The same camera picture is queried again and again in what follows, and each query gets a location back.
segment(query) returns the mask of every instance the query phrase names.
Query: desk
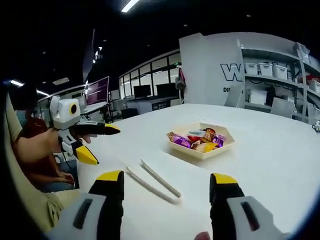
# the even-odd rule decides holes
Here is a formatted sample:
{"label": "desk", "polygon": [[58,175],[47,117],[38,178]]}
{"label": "desk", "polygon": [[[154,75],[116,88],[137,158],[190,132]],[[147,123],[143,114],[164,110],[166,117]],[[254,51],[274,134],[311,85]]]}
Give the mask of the desk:
{"label": "desk", "polygon": [[149,113],[155,110],[165,109],[171,106],[172,100],[179,99],[178,96],[170,97],[147,97],[141,99],[132,99],[127,101],[127,107],[130,109],[138,109],[139,114]]}
{"label": "desk", "polygon": [[[233,148],[204,161],[172,152],[165,134],[196,121],[228,128],[235,140]],[[121,133],[93,138],[88,145],[100,165],[79,162],[80,189],[87,192],[100,174],[129,165],[167,193],[139,170],[143,159],[183,196],[183,204],[173,206],[125,175],[123,239],[193,239],[196,232],[212,234],[212,172],[236,178],[245,195],[255,197],[272,212],[275,225],[284,233],[297,229],[320,188],[320,134],[300,121],[242,108],[182,104],[115,125]]]}
{"label": "desk", "polygon": [[94,103],[86,106],[86,108],[81,111],[80,115],[85,116],[85,118],[90,121],[91,118],[89,117],[89,115],[97,111],[102,112],[104,121],[108,123],[109,122],[108,116],[107,116],[108,104],[106,101],[98,102],[98,103]]}

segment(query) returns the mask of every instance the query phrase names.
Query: window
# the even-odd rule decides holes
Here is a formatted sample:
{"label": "window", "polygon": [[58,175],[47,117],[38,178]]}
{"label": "window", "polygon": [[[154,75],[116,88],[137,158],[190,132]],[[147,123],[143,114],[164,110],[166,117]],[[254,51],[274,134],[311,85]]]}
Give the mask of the window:
{"label": "window", "polygon": [[131,86],[130,86],[130,75],[127,74],[124,76],[124,93],[126,97],[132,95],[131,93]]}
{"label": "window", "polygon": [[179,68],[174,68],[170,70],[170,79],[171,79],[171,83],[175,83],[176,82],[176,78],[179,77]]}
{"label": "window", "polygon": [[181,54],[178,52],[177,54],[169,56],[169,64],[173,65],[175,63],[181,63]]}
{"label": "window", "polygon": [[139,86],[139,78],[136,77],[135,79],[131,79],[131,90],[132,90],[132,95],[135,95],[135,86]]}
{"label": "window", "polygon": [[168,66],[167,58],[162,58],[160,60],[154,61],[152,63],[152,70],[156,71],[157,69]]}
{"label": "window", "polygon": [[120,90],[120,98],[123,99],[125,97],[125,87],[124,87],[123,77],[119,79],[119,90]]}
{"label": "window", "polygon": [[150,72],[151,69],[150,69],[150,63],[148,63],[147,65],[144,65],[142,67],[140,67],[140,75],[142,74],[145,74],[145,73],[148,73]]}
{"label": "window", "polygon": [[152,96],[153,95],[153,91],[152,91],[152,87],[151,87],[151,75],[148,74],[146,76],[141,77],[140,81],[141,81],[141,85],[150,85],[151,95],[149,95],[149,96]]}
{"label": "window", "polygon": [[154,95],[158,95],[157,85],[159,84],[168,84],[169,77],[168,71],[161,71],[153,73],[153,87],[154,87]]}
{"label": "window", "polygon": [[138,75],[139,75],[138,69],[135,71],[132,71],[131,72],[131,79],[135,79],[136,77],[138,77]]}

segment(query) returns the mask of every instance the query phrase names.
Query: ceiling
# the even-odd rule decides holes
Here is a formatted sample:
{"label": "ceiling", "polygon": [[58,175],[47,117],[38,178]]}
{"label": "ceiling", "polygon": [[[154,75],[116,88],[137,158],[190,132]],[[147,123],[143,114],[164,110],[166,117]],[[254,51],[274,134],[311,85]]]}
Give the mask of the ceiling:
{"label": "ceiling", "polygon": [[[119,75],[178,49],[179,38],[199,32],[273,34],[305,44],[320,59],[314,37],[319,21],[302,5],[292,10],[271,3],[268,7],[214,0],[140,0],[122,13],[126,2],[52,0],[20,7],[13,3],[8,9],[12,17],[3,20],[10,22],[2,30],[4,79],[33,82],[48,94],[83,84],[82,64],[93,29],[94,52],[102,47],[102,59],[92,66],[90,82],[111,76],[116,85]],[[70,82],[52,84],[64,77]]]}

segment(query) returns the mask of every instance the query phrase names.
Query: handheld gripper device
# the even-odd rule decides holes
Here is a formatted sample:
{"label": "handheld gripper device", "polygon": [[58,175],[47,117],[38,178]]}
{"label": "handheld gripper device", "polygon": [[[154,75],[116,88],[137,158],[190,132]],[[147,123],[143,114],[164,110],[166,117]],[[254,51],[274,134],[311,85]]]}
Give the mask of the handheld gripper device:
{"label": "handheld gripper device", "polygon": [[120,130],[105,123],[86,121],[81,119],[79,101],[77,99],[61,99],[53,96],[50,103],[50,113],[53,126],[58,130],[59,142],[62,151],[73,154],[80,162],[85,164],[99,164],[92,152],[74,136],[96,137],[97,135],[113,135]]}

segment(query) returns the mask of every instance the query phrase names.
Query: snack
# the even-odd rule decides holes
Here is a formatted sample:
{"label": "snack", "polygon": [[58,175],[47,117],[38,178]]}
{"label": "snack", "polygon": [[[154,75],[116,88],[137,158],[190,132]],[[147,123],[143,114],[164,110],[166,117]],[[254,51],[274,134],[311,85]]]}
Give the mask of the snack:
{"label": "snack", "polygon": [[191,142],[188,139],[186,139],[186,138],[184,138],[184,137],[182,137],[182,136],[180,136],[178,134],[175,134],[174,132],[169,132],[167,134],[167,136],[170,139],[170,141],[175,143],[175,144],[178,144],[180,146],[186,147],[188,149],[191,146]]}
{"label": "snack", "polygon": [[200,137],[200,138],[203,138],[205,134],[206,134],[206,130],[205,129],[189,131],[189,133],[188,133],[189,136],[195,136],[195,137]]}
{"label": "snack", "polygon": [[207,129],[205,130],[205,134],[204,134],[204,136],[201,138],[201,140],[202,140],[203,142],[205,142],[205,143],[212,143],[212,140],[213,140],[215,134],[216,134],[216,131],[215,131],[215,130],[213,130],[212,128],[207,128]]}
{"label": "snack", "polygon": [[201,137],[199,137],[199,136],[191,136],[191,135],[188,135],[187,137],[188,137],[188,139],[191,141],[191,143],[195,143],[196,141],[198,141],[198,140],[201,139]]}
{"label": "snack", "polygon": [[195,141],[194,143],[191,144],[191,149],[196,149],[196,147],[200,144],[202,144],[203,142],[201,140]]}
{"label": "snack", "polygon": [[210,151],[212,151],[213,149],[215,149],[217,147],[217,143],[213,143],[213,142],[205,142],[205,143],[201,143],[198,146],[196,146],[195,150],[202,152],[202,153],[208,153]]}
{"label": "snack", "polygon": [[226,140],[225,136],[218,134],[213,137],[212,142],[217,144],[217,148],[221,148],[224,145],[225,140]]}

